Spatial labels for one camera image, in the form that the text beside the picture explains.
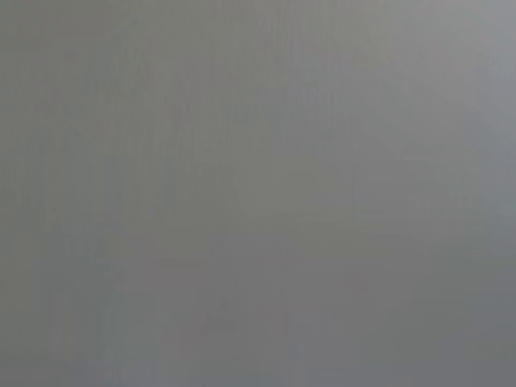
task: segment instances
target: gray wall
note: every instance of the gray wall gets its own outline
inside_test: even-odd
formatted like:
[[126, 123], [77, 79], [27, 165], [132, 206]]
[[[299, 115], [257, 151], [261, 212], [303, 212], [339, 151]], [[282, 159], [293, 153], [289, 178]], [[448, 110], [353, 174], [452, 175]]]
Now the gray wall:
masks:
[[515, 16], [0, 2], [0, 384], [514, 385]]

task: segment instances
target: plain gray background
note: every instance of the plain gray background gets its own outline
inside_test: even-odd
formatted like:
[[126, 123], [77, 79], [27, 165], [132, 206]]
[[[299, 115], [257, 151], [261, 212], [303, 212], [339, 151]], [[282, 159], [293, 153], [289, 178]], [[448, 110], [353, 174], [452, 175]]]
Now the plain gray background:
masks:
[[514, 17], [3, 0], [0, 384], [514, 385]]

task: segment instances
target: gray surface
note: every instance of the gray surface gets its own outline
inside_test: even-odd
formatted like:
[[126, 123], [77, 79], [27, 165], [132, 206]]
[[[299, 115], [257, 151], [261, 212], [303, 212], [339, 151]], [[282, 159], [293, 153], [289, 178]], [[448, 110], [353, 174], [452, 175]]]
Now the gray surface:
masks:
[[0, 2], [0, 384], [515, 385], [515, 15]]

